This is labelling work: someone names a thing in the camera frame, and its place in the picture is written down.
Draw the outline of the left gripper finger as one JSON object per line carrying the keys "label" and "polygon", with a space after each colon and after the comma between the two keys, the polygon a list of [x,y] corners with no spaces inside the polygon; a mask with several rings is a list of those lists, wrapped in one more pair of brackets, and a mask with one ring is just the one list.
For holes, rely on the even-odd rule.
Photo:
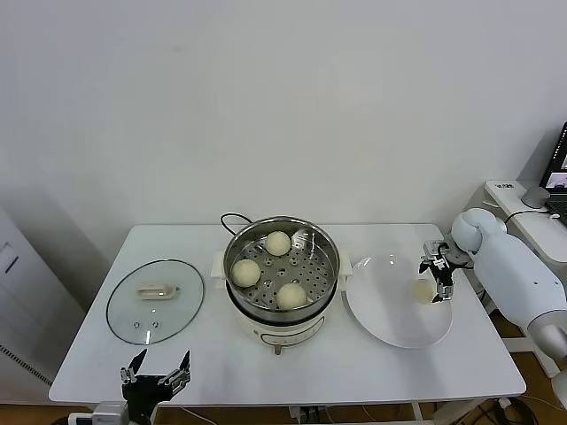
{"label": "left gripper finger", "polygon": [[126,367],[120,369],[120,379],[122,383],[134,383],[136,374],[144,362],[146,349],[141,350]]}
{"label": "left gripper finger", "polygon": [[190,381],[190,350],[186,351],[177,369],[159,379],[159,385],[183,388]]}

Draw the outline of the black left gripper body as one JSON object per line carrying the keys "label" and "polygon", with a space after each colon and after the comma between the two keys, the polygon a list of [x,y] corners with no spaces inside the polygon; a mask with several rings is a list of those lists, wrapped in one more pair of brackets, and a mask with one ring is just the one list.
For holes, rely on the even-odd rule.
{"label": "black left gripper body", "polygon": [[174,397],[172,379],[169,375],[132,375],[121,373],[122,396],[127,402],[129,419],[150,419],[156,406]]}

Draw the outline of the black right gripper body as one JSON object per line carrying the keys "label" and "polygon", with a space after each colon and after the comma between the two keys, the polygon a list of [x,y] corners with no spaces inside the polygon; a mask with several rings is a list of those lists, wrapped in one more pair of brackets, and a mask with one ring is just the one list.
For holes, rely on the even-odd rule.
{"label": "black right gripper body", "polygon": [[454,265],[444,255],[433,255],[428,258],[429,269],[437,284],[453,284]]}

